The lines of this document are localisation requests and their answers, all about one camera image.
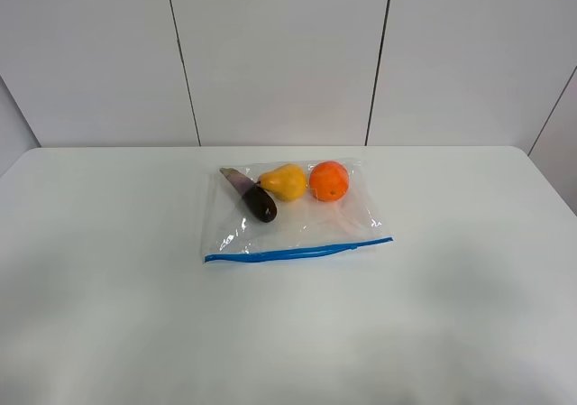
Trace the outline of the purple eggplant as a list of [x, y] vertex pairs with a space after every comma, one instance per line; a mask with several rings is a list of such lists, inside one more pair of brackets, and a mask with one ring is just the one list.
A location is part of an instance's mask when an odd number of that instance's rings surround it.
[[234, 168], [220, 168], [219, 171], [256, 219], [262, 223], [270, 223], [276, 218], [276, 203], [258, 183]]

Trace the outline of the orange fruit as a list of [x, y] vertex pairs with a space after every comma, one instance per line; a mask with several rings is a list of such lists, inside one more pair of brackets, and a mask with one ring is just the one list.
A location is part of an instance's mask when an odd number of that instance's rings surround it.
[[309, 187], [319, 201], [334, 202], [341, 199], [349, 189], [346, 168], [337, 161], [324, 161], [311, 170]]

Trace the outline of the yellow pear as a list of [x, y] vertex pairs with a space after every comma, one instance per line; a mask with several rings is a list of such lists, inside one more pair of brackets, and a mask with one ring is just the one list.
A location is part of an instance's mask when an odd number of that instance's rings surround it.
[[297, 164], [284, 164], [260, 175], [257, 183], [281, 201], [301, 198], [307, 191], [307, 176]]

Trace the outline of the clear zip bag blue seal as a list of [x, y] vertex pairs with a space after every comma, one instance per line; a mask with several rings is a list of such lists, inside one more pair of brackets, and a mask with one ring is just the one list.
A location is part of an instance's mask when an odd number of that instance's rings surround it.
[[[274, 200], [278, 214], [270, 223], [256, 219], [233, 186], [214, 168], [205, 174], [201, 203], [204, 262], [271, 262], [317, 258], [392, 242], [383, 216], [371, 198], [362, 162], [338, 161], [349, 175], [349, 189], [339, 200], [317, 200], [307, 189], [299, 199]], [[231, 167], [257, 183], [278, 162]]]

